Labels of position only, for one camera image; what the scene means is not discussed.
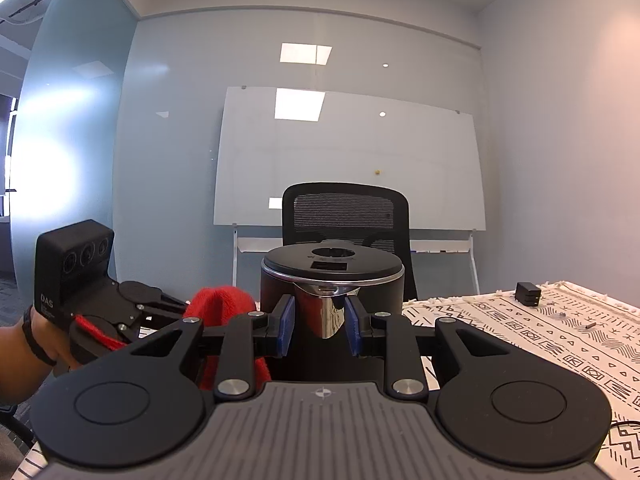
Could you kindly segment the person left forearm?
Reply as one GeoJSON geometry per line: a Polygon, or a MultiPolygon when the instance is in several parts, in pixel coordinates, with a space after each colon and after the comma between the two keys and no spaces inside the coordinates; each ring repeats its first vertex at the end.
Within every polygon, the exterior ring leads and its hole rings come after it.
{"type": "Polygon", "coordinates": [[[20,321],[11,327],[1,329],[0,396],[2,404],[20,404],[29,399],[51,373],[53,366],[40,359],[43,348],[37,346],[40,354],[32,351],[20,321]]]}

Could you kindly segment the person left hand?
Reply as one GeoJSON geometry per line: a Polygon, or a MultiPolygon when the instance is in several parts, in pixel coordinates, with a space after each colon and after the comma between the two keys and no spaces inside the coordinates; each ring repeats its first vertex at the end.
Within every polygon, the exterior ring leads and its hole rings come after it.
{"type": "Polygon", "coordinates": [[[48,321],[35,309],[30,311],[32,321],[32,334],[37,344],[43,348],[46,355],[55,364],[63,363],[71,370],[77,370],[81,364],[72,356],[70,352],[70,338],[48,321]]]}

